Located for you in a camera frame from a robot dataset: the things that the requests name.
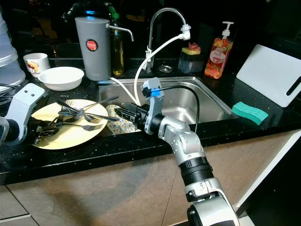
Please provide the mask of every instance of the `countertop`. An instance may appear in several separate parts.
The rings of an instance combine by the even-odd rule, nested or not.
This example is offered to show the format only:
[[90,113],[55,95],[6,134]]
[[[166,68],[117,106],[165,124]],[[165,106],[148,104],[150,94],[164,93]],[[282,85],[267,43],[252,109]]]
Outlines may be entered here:
[[[237,62],[232,61],[230,65],[226,66],[220,80],[205,77],[203,74],[188,74],[188,76],[198,77],[230,108],[235,103],[242,101],[247,105],[262,109],[269,116],[260,126],[244,118],[199,123],[197,134],[203,147],[301,128],[301,100],[299,97],[296,97],[286,108],[278,106],[236,79],[236,74],[242,65],[241,61],[242,59]],[[131,59],[130,62],[127,62],[127,65],[131,64],[131,66],[126,68],[122,79],[132,78],[135,75],[141,59]],[[163,60],[161,63],[172,65],[174,61]],[[55,59],[51,60],[51,64],[52,66],[69,65],[84,68],[81,59]],[[162,76],[158,71],[155,71],[153,75]],[[187,74],[182,74],[175,69],[169,76],[187,76]],[[149,76],[141,73],[140,78],[145,77]],[[30,82],[46,88],[29,74],[27,78],[30,79]],[[55,102],[62,94],[68,94],[72,99],[98,101],[98,86],[96,82],[84,77],[80,86],[73,90],[65,92],[48,90],[48,94],[49,99],[46,104]],[[7,109],[8,105],[0,105],[0,116],[5,116]],[[47,178],[169,153],[172,153],[172,149],[167,143],[156,136],[148,136],[143,132],[114,136],[104,136],[101,132],[81,145],[55,151],[39,149],[28,144],[14,147],[3,145],[0,147],[0,184]]]

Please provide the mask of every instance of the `stainless steel sink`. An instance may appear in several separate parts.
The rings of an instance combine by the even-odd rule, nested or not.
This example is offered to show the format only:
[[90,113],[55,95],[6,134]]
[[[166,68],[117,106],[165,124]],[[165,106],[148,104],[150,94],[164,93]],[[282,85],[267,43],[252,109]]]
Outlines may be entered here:
[[[141,104],[146,104],[141,92],[141,86],[147,79],[138,80],[138,94]],[[198,122],[219,121],[233,118],[231,109],[225,105],[213,92],[211,92],[196,77],[173,77],[159,78],[162,87],[184,85],[192,88],[198,95],[200,101],[200,116]],[[134,80],[120,80],[128,90],[134,94]],[[164,91],[164,103],[162,113],[169,115],[188,124],[196,123],[197,102],[194,95],[187,89],[171,89]],[[100,100],[119,95],[119,98],[113,102],[121,106],[124,102],[133,102],[122,87],[113,81],[103,81],[99,86]]]

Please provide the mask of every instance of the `stacked containers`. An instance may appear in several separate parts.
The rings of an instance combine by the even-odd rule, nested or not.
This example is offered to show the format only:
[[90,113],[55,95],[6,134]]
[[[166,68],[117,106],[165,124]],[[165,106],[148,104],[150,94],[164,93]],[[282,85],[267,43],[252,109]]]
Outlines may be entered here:
[[[0,12],[0,83],[18,85],[25,79],[25,73],[18,63],[18,54],[12,47],[8,28]],[[0,93],[8,90],[0,86]]]

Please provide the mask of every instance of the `blue connector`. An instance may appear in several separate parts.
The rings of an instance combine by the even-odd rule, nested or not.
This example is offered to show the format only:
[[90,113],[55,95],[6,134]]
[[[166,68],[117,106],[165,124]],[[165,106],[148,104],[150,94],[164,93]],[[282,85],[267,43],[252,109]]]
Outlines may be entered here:
[[151,97],[160,96],[161,92],[160,89],[152,89],[151,90]]

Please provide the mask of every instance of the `white cutting board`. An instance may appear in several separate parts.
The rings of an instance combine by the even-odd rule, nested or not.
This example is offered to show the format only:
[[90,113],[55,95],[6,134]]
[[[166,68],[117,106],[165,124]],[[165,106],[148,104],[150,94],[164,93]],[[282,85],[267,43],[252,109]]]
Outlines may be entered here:
[[[237,78],[281,107],[287,107],[301,91],[301,60],[256,45]],[[295,89],[291,88],[293,84],[297,84]]]

